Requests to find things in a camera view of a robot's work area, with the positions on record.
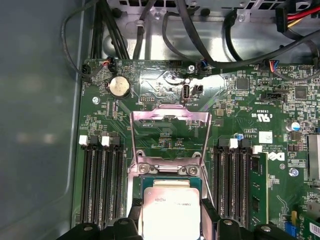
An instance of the black connector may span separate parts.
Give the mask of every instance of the black connector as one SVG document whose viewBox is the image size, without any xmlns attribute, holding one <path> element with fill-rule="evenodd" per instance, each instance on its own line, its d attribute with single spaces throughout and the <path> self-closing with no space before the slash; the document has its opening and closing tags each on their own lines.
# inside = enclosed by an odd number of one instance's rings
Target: black connector
<svg viewBox="0 0 320 240">
<path fill-rule="evenodd" d="M 279 33 L 285 33 L 288 30 L 288 11 L 284 4 L 275 8 L 275 24 Z"/>
</svg>

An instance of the white slot latch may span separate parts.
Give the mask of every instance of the white slot latch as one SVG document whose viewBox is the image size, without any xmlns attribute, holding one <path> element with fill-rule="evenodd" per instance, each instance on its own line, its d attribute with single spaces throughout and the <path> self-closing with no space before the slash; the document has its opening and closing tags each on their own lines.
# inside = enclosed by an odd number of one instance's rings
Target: white slot latch
<svg viewBox="0 0 320 240">
<path fill-rule="evenodd" d="M 230 148 L 230 149 L 236 149 L 236 148 L 238 148 L 238 139 L 237 139 L 237 138 L 230 138 L 229 148 Z"/>
<path fill-rule="evenodd" d="M 253 154 L 262 153 L 262 145 L 254 145 L 252 148 Z"/>
<path fill-rule="evenodd" d="M 88 136 L 87 135 L 80 135 L 79 136 L 79 144 L 82 146 L 88 145 Z"/>
<path fill-rule="evenodd" d="M 101 145 L 104 147 L 109 147 L 110 146 L 110 137 L 109 136 L 102 136 Z"/>
</svg>

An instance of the label sticker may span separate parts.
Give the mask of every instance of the label sticker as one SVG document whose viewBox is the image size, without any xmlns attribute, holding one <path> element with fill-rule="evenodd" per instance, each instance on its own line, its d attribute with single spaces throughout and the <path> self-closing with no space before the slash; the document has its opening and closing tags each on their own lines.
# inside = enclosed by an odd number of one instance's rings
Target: label sticker
<svg viewBox="0 0 320 240">
<path fill-rule="evenodd" d="M 259 132 L 259 143 L 260 144 L 272 144 L 273 143 L 272 131 L 260 131 Z"/>
<path fill-rule="evenodd" d="M 316 235 L 317 237 L 320 238 L 320 227 L 318 227 L 310 222 L 309 228 L 310 228 L 309 230 L 311 233 L 313 233 L 314 235 Z"/>
</svg>

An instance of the red wire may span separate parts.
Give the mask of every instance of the red wire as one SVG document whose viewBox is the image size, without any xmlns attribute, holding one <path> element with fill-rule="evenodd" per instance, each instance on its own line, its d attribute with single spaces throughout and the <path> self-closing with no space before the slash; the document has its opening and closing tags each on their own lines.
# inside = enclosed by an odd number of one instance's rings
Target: red wire
<svg viewBox="0 0 320 240">
<path fill-rule="evenodd" d="M 305 16 L 308 16 L 310 14 L 314 14 L 316 12 L 320 11 L 320 6 L 316 6 L 315 8 L 305 10 L 303 12 L 297 13 L 295 15 L 289 15 L 288 20 L 296 20 L 296 19 L 301 19 L 304 18 Z"/>
</svg>

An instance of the metal screw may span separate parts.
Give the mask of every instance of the metal screw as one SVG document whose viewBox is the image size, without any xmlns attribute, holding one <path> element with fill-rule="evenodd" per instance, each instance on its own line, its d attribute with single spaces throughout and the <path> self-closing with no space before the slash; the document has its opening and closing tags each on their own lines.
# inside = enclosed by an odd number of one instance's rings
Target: metal screw
<svg viewBox="0 0 320 240">
<path fill-rule="evenodd" d="M 193 73 L 196 70 L 196 67 L 194 65 L 188 66 L 188 72 Z"/>
<path fill-rule="evenodd" d="M 160 17 L 161 17 L 161 14 L 160 14 L 160 12 L 157 11 L 157 12 L 154 14 L 154 18 L 157 19 L 157 20 L 159 20 Z"/>
<path fill-rule="evenodd" d="M 97 96 L 94 96 L 92 98 L 92 103 L 95 104 L 95 105 L 99 104 L 100 103 L 100 98 L 98 98 Z"/>
<path fill-rule="evenodd" d="M 232 225 L 232 221 L 230 220 L 224 220 L 223 223 L 229 226 Z"/>
<path fill-rule="evenodd" d="M 268 226 L 262 226 L 261 229 L 265 232 L 271 232 L 271 228 Z"/>
<path fill-rule="evenodd" d="M 91 231 L 92 229 L 93 229 L 92 226 L 86 226 L 83 230 L 85 230 L 85 231 Z"/>
<path fill-rule="evenodd" d="M 245 19 L 246 19 L 245 15 L 243 14 L 239 15 L 239 18 L 238 18 L 239 22 L 243 22 Z"/>
<path fill-rule="evenodd" d="M 190 175 L 196 175 L 198 173 L 198 169 L 195 166 L 192 166 L 189 168 L 188 172 Z"/>
<path fill-rule="evenodd" d="M 291 177 L 297 177 L 299 175 L 299 171 L 296 168 L 290 168 L 289 170 L 289 175 Z"/>
<path fill-rule="evenodd" d="M 149 171 L 149 166 L 147 164 L 141 164 L 139 166 L 139 172 L 145 174 Z"/>
</svg>

